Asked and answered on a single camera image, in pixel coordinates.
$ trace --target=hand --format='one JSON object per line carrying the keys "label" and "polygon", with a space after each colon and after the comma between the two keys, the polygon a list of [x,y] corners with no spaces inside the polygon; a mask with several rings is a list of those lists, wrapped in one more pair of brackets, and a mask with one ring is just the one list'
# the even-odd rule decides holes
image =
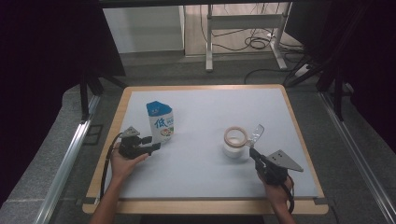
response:
{"label": "hand", "polygon": [[[265,187],[265,193],[267,195],[268,201],[270,201],[271,205],[279,205],[279,204],[286,204],[288,201],[289,197],[285,190],[282,189],[280,186],[274,186],[274,185],[269,185],[265,183],[264,179],[259,175],[259,179],[262,181]],[[293,182],[288,176],[285,181],[286,187],[288,187],[289,190],[293,187]]]}
{"label": "hand", "polygon": [[125,159],[119,153],[119,145],[117,143],[113,152],[111,153],[111,172],[112,172],[112,179],[119,179],[121,181],[125,180],[128,175],[131,174],[134,167],[141,161],[145,160],[149,154],[143,154],[133,160]]}
{"label": "hand", "polygon": [[[293,216],[289,213],[287,204],[289,197],[285,190],[280,186],[268,185],[259,174],[257,175],[264,184],[265,193],[267,194],[268,201],[270,201],[273,207],[279,224],[295,224]],[[289,176],[286,178],[285,185],[289,190],[291,190],[294,185]]]}

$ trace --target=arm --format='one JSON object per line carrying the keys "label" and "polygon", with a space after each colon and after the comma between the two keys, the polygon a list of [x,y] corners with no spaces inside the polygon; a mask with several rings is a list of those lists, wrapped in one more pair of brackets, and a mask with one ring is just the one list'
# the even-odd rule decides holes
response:
{"label": "arm", "polygon": [[[265,181],[259,176],[260,180],[264,184],[265,192],[267,194],[268,201],[270,201],[271,206],[275,212],[277,220],[279,224],[295,224],[293,216],[289,213],[288,209],[288,195],[285,190],[280,186],[268,185]],[[292,181],[288,177],[285,181],[286,187],[288,189],[292,188]]]}
{"label": "arm", "polygon": [[141,161],[145,160],[148,154],[141,155],[133,160],[124,159],[117,148],[111,155],[112,176],[110,184],[103,196],[101,202],[96,207],[90,223],[112,223],[116,215],[117,203],[120,197],[120,191],[123,182],[131,174],[134,167]]}

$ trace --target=cable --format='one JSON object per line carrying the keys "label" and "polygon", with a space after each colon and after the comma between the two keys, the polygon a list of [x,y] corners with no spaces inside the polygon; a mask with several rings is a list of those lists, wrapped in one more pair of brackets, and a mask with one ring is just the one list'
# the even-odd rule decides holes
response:
{"label": "cable", "polygon": [[266,69],[266,68],[256,69],[256,70],[253,70],[253,71],[251,71],[251,72],[249,72],[249,73],[247,73],[245,75],[244,84],[245,85],[247,84],[247,79],[248,79],[248,77],[250,75],[252,75],[253,73],[256,73],[256,72],[260,72],[260,71],[267,71],[267,72],[291,72],[292,70],[276,70],[276,69]]}
{"label": "cable", "polygon": [[[266,8],[266,7],[264,7],[264,5],[265,4],[262,5],[262,12]],[[205,42],[207,43],[207,39],[206,39],[205,32],[204,32],[203,21],[202,21],[202,5],[200,5],[199,9],[200,9],[201,32],[202,32],[202,35],[204,37]],[[212,35],[217,37],[217,36],[222,36],[222,35],[235,34],[235,33],[246,31],[246,30],[248,30],[248,29],[241,29],[241,30],[237,30],[237,31],[233,31],[233,32],[229,32],[229,33],[221,34],[221,35],[214,35],[213,32],[212,32]],[[257,50],[265,49],[269,45],[269,43],[271,42],[272,37],[270,39],[267,39],[267,38],[263,38],[263,37],[254,36],[255,34],[257,34],[256,30],[257,29],[254,29],[254,30],[252,30],[252,32],[250,32],[251,36],[247,37],[245,39],[245,46],[242,47],[241,49],[230,49],[230,48],[227,48],[227,47],[219,45],[219,44],[212,44],[212,45],[220,47],[220,48],[223,48],[223,49],[231,50],[231,51],[240,51],[240,50],[243,50],[243,49],[247,49],[248,47],[252,47],[253,49],[257,49]],[[253,46],[253,44],[257,44],[257,43],[261,43],[261,44],[263,44],[263,46],[262,47]]]}
{"label": "cable", "polygon": [[337,26],[335,26],[335,28],[333,29],[333,31],[326,35],[326,37],[320,41],[320,43],[317,43],[316,45],[312,46],[312,48],[310,48],[310,50],[305,49],[304,52],[305,53],[313,53],[315,51],[323,51],[326,49],[323,49],[323,46],[325,48],[329,48],[330,47],[330,43],[329,42],[333,42],[334,39],[337,37],[338,33],[343,31],[345,26],[347,26],[349,24],[349,21],[354,17],[354,15],[356,14],[356,10],[351,9],[350,13],[347,13],[347,17],[345,17],[344,20],[342,20]]}
{"label": "cable", "polygon": [[[277,7],[276,7],[276,12],[275,12],[275,14],[277,14],[277,10],[279,9],[279,5],[280,5],[280,3],[277,3]],[[272,31],[271,31],[271,38],[274,36],[274,28],[272,29]]]}
{"label": "cable", "polygon": [[105,166],[103,168],[102,172],[102,181],[100,184],[100,195],[99,199],[102,200],[103,195],[105,194],[105,183],[106,183],[106,174],[107,174],[107,167],[110,162],[110,157],[111,157],[111,152],[113,151],[114,144],[116,143],[117,139],[122,135],[122,133],[117,134],[117,136],[114,138],[113,142],[111,143],[110,147],[108,148],[107,154],[106,154],[106,160],[105,160]]}
{"label": "cable", "polygon": [[282,42],[280,42],[279,44],[288,46],[288,47],[293,47],[293,48],[303,48],[304,47],[304,45],[288,45],[288,44],[284,44]]}
{"label": "cable", "polygon": [[262,5],[262,12],[261,12],[261,14],[265,14],[265,11],[267,10],[267,8],[268,8],[268,5],[269,5],[269,3],[267,3],[267,5]]}
{"label": "cable", "polygon": [[337,213],[335,212],[334,206],[330,205],[330,208],[332,209],[332,213],[334,214],[335,222],[336,222],[337,224],[339,224],[339,223],[340,223],[340,219],[338,218]]}
{"label": "cable", "polygon": [[[325,52],[325,50],[328,50],[328,48],[331,46],[331,43],[328,43],[328,42],[330,42],[330,41],[333,42],[333,41],[334,41],[335,36],[336,36],[343,28],[345,28],[345,26],[347,25],[347,23],[355,16],[356,13],[358,13],[357,10],[351,11],[351,13],[349,13],[348,17],[347,17],[345,20],[343,20],[343,22],[340,22],[340,24],[332,31],[332,33],[331,33],[330,35],[326,36],[326,38],[325,38],[324,40],[322,40],[319,44],[317,44],[316,46],[314,46],[312,49],[310,49],[310,50],[306,50],[306,49],[305,49],[304,52],[305,52],[305,53],[308,53],[308,52],[313,53],[313,52],[314,52],[314,49],[317,49],[317,48],[319,48],[319,47],[324,46],[324,48],[322,47],[322,48],[320,49],[320,51],[317,51],[317,54],[323,54],[323,52]],[[324,62],[323,64],[327,64],[327,63],[329,63],[331,60],[332,60],[332,57],[330,56],[330,57],[328,57],[328,58],[325,60],[325,62]],[[301,64],[301,65],[300,65],[300,63],[297,63],[296,66],[294,67],[294,68],[295,68],[294,70],[296,70],[296,71],[298,70],[298,69],[296,69],[297,66],[300,66],[300,67],[298,68],[298,69],[300,69],[300,68],[302,68],[302,67],[304,66],[304,63]],[[312,77],[314,74],[317,74],[318,72],[322,71],[323,69],[324,69],[324,66],[322,66],[321,68],[319,68],[319,70],[318,70],[318,69],[315,69],[314,72],[309,73],[309,77]],[[283,86],[286,86],[288,80],[289,80],[293,75],[295,75],[295,72],[290,73],[288,76],[286,76],[286,77],[285,77],[285,80],[284,80],[283,83],[282,83],[282,85],[283,85]],[[306,79],[309,78],[309,77],[305,77],[305,76],[297,77],[297,78],[295,78],[295,79],[289,84],[289,86],[291,87],[291,86],[297,85],[298,83],[300,83],[300,82],[306,80]]]}
{"label": "cable", "polygon": [[304,54],[303,52],[294,52],[294,53],[285,53],[285,60],[288,61],[289,63],[298,63],[299,61],[292,61],[290,58],[288,58],[288,55],[290,54]]}
{"label": "cable", "polygon": [[292,53],[305,53],[304,49],[288,49],[283,46],[278,46],[278,48],[283,52],[292,52]]}
{"label": "cable", "polygon": [[282,189],[285,190],[286,194],[288,195],[289,202],[290,202],[290,207],[289,207],[289,213],[291,214],[294,210],[294,181],[293,178],[288,174],[288,177],[290,178],[291,181],[291,193],[288,187],[286,187],[285,183],[281,183]]}
{"label": "cable", "polygon": [[285,79],[282,82],[282,86],[286,86],[286,83],[289,81],[289,79],[295,75],[295,73],[302,68],[306,63],[310,63],[312,61],[311,58],[309,58],[305,63],[302,63],[304,58],[307,56],[307,54],[304,55],[304,57],[297,62],[297,64],[294,66],[294,68],[290,71],[290,73],[285,77]]}
{"label": "cable", "polygon": [[224,4],[224,10],[227,12],[227,15],[230,15],[230,13],[228,13],[227,8],[225,8],[227,6],[227,4]]}

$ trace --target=milk carton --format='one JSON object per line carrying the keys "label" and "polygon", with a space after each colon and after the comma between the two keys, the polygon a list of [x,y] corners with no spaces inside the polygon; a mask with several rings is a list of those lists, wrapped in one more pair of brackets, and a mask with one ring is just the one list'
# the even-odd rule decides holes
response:
{"label": "milk carton", "polygon": [[158,101],[146,104],[153,143],[165,143],[174,133],[172,108]]}

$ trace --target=table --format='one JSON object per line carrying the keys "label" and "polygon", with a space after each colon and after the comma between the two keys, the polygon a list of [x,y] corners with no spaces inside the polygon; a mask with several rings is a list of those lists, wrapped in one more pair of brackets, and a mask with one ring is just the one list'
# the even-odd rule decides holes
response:
{"label": "table", "polygon": [[[125,113],[128,109],[131,95],[133,92],[140,91],[228,91],[228,90],[259,90],[259,89],[277,89],[282,92],[287,109],[290,113],[290,118],[295,128],[295,132],[301,142],[301,146],[306,158],[309,170],[314,179],[315,186],[318,191],[318,197],[296,198],[294,214],[326,214],[329,210],[327,204],[321,204],[320,200],[324,199],[324,194],[318,182],[318,177],[315,168],[312,165],[309,154],[307,152],[304,139],[298,127],[296,118],[293,115],[292,108],[288,96],[280,85],[249,85],[249,86],[178,86],[178,87],[129,87],[126,88],[117,109],[116,115],[113,119],[110,131],[108,133],[101,157],[94,172],[90,188],[87,192],[87,199],[83,204],[83,211],[92,213],[97,205],[95,199],[98,196],[101,175],[104,167],[104,158],[106,151],[109,148],[113,138],[120,132],[122,122],[124,121]],[[194,199],[194,198],[177,198],[177,199],[132,199],[119,202],[118,213],[125,214],[243,214],[243,215],[258,215],[273,213],[271,205],[263,199],[258,198],[215,198],[215,199]]]}
{"label": "table", "polygon": [[[291,2],[286,4],[285,9],[281,14],[272,15],[227,15],[227,16],[213,16],[212,5],[207,6],[207,34],[212,34],[212,30],[226,30],[226,29],[257,29],[257,28],[276,28],[275,41],[271,41],[269,45],[274,53],[277,64],[281,70],[286,70],[288,67],[283,60],[283,56],[279,51],[280,38],[285,29],[286,20],[289,15]],[[213,49],[212,49],[212,35],[207,36],[206,42],[206,71],[213,71]]]}

